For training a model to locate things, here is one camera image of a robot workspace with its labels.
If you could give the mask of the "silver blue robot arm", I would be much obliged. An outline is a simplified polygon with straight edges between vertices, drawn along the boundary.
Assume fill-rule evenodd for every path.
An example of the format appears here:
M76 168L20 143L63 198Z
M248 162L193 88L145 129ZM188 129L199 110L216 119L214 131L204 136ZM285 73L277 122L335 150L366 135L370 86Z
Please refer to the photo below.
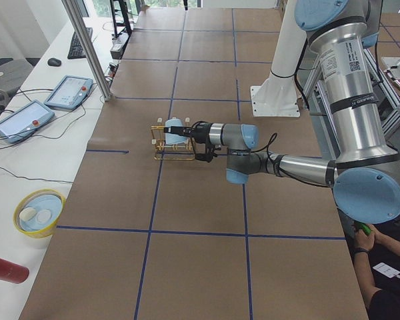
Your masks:
M400 158L390 148L377 108L364 49L377 42L380 1L298 1L295 28L317 54L323 72L340 154L334 161L296 157L257 149L254 125L202 122L166 125L166 134L192 138L208 147L227 148L227 180L246 183L268 173L330 187L337 207L353 220L400 224Z

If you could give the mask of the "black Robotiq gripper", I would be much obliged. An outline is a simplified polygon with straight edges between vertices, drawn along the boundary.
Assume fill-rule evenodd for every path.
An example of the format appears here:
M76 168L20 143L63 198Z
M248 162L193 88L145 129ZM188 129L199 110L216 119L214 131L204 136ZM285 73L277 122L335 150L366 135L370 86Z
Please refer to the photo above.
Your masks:
M210 143L209 132L211 123L206 121L198 121L191 127L170 126L165 127L165 133L173 135L190 135L196 143Z

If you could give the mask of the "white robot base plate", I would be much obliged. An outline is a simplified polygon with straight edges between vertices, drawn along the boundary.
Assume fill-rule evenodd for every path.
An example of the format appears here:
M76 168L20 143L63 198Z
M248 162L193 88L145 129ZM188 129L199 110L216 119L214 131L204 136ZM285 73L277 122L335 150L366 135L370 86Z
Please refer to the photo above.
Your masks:
M254 117L300 117L294 85L251 86Z

